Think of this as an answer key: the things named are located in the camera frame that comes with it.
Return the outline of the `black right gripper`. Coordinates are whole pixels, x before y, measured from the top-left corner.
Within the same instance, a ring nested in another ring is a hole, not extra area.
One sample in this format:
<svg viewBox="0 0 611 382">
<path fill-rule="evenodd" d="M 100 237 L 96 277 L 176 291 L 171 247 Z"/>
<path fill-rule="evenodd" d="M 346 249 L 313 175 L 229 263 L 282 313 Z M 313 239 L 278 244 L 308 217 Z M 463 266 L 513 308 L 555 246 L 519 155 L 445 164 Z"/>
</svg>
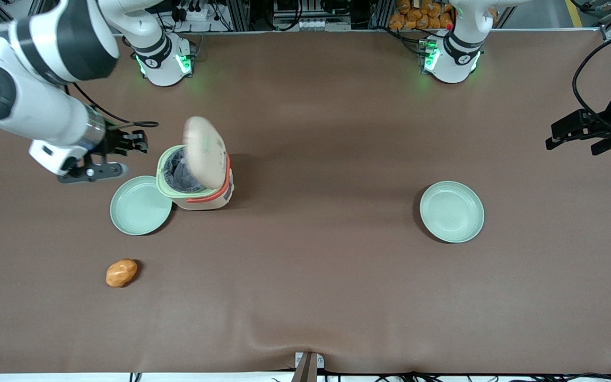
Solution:
<svg viewBox="0 0 611 382">
<path fill-rule="evenodd" d="M 131 143 L 121 147 L 122 138 Z M 147 137 L 144 130 L 135 130 L 130 133 L 122 132 L 114 123 L 106 123 L 104 136 L 104 155 L 122 155 L 126 157 L 129 152 L 148 153 Z"/>
</svg>

